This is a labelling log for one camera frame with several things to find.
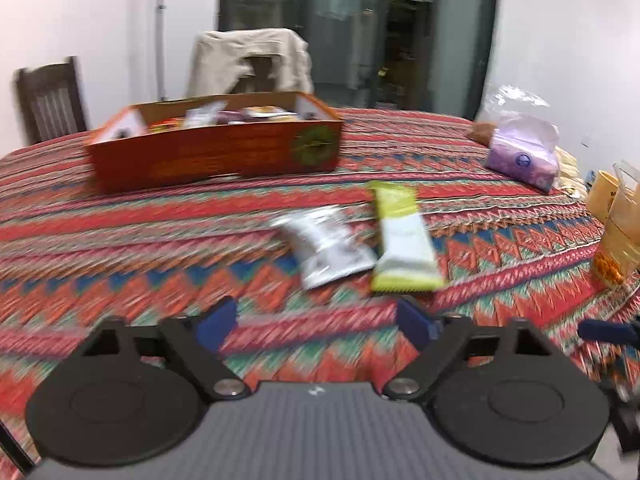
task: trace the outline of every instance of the yellow mug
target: yellow mug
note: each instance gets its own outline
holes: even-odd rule
[[[586,206],[589,213],[604,224],[617,192],[618,180],[606,171],[599,171],[587,195]]]

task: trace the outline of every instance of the chair backrest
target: chair backrest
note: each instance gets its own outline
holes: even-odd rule
[[[273,75],[273,57],[250,56],[245,57],[254,69],[254,75],[242,77],[231,90],[231,94],[247,94],[250,92],[273,92],[276,89],[276,81]]]
[[[76,80],[75,57],[15,73],[15,89],[30,144],[87,130]]]

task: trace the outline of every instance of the striped tablecloth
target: striped tablecloth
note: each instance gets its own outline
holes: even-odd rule
[[[420,112],[341,111],[335,173],[99,196],[83,134],[18,150],[0,161],[0,416],[30,448],[22,414],[34,387],[101,318],[155,323],[238,298],[242,316],[366,305],[369,275],[303,292],[296,262],[268,222],[288,210],[344,207],[376,246],[370,180],[417,186],[443,291],[425,309],[457,310],[481,324],[526,316],[582,367],[610,349],[575,334],[584,316],[632,316],[640,277],[604,290],[590,275],[602,226],[582,204],[482,166],[469,122]],[[6,461],[0,476],[12,474]]]

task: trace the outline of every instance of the black cable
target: black cable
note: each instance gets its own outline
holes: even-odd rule
[[[166,101],[164,94],[164,0],[156,0],[156,84],[158,100]]]
[[[0,447],[11,459],[11,462],[22,472],[27,475],[35,467],[33,460],[22,449],[20,444],[14,439],[6,426],[0,421]]]

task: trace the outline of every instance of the white snack wrapper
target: white snack wrapper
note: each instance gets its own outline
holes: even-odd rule
[[[281,229],[291,244],[305,290],[372,269],[376,264],[376,254],[355,239],[338,206],[293,213],[275,219],[271,225]]]

